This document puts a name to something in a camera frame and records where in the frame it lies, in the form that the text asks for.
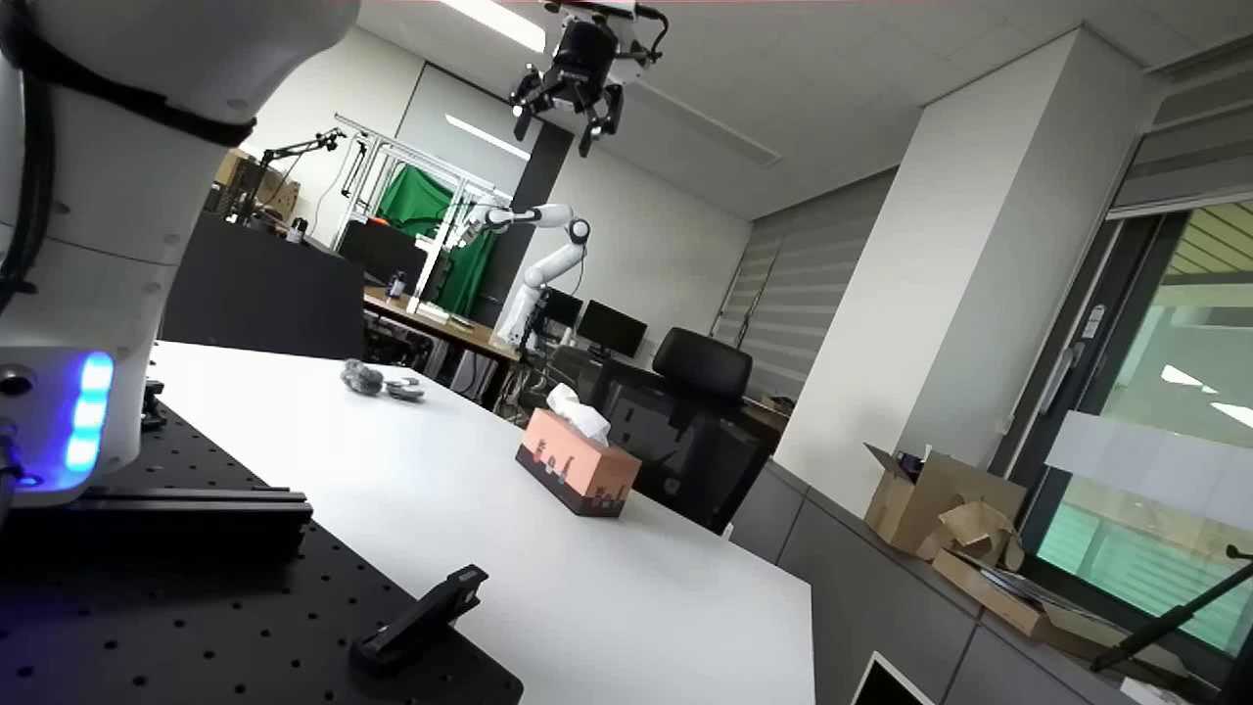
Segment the white main robot arm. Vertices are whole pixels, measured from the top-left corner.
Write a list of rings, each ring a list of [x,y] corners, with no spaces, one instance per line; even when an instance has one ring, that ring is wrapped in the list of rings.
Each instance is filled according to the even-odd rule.
[[[204,197],[359,0],[0,0],[4,501],[80,501],[140,452],[149,354]]]

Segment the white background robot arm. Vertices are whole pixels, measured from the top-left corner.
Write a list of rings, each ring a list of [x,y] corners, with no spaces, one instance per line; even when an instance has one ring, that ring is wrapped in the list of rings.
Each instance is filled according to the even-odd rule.
[[[580,153],[591,153],[591,146],[615,134],[623,116],[623,85],[612,79],[612,66],[629,40],[633,5],[612,8],[607,0],[550,0],[550,12],[563,16],[563,32],[554,63],[534,66],[511,98],[512,134],[525,137],[541,113],[563,104],[582,116]],[[521,271],[495,324],[503,345],[521,347],[541,294],[589,258],[591,222],[555,200],[491,209],[481,211],[481,222],[491,232],[560,232],[560,248]]]

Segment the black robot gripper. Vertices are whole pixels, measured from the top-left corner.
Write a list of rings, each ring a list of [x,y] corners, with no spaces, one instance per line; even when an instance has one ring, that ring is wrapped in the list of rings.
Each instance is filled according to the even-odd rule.
[[[580,153],[619,128],[623,85],[612,83],[619,34],[602,12],[572,12],[560,27],[550,76],[527,69],[511,100],[512,137],[525,137],[534,116],[563,100],[582,113]]]

